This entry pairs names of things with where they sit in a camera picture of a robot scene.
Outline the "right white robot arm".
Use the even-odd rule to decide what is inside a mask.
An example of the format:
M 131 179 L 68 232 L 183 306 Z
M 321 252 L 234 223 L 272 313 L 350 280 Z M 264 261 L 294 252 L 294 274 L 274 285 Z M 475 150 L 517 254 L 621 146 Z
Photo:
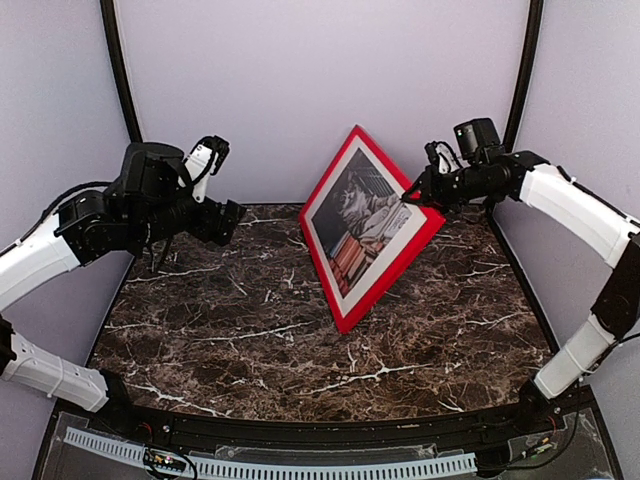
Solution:
M 524 387 L 528 397 L 510 413 L 521 434 L 549 416 L 547 402 L 590 374 L 639 321 L 639 221 L 598 198 L 566 172 L 531 151 L 500 153 L 450 173 L 429 165 L 403 202 L 452 210 L 470 200 L 512 198 L 571 234 L 600 261 L 604 284 L 584 322 Z

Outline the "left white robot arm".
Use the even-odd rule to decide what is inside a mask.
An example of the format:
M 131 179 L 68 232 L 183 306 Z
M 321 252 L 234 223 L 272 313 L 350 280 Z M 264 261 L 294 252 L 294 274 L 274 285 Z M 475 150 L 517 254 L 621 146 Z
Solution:
M 246 209 L 215 202 L 189 188 L 164 194 L 108 187 L 87 190 L 64 202 L 21 243 L 1 257 L 1 306 L 8 308 L 49 280 L 112 251 L 139 256 L 158 241 L 187 232 L 217 245 L 231 240 Z M 1 377 L 74 403 L 120 436 L 141 427 L 140 412 L 130 406 L 115 374 L 88 369 L 50 353 L 1 323 Z

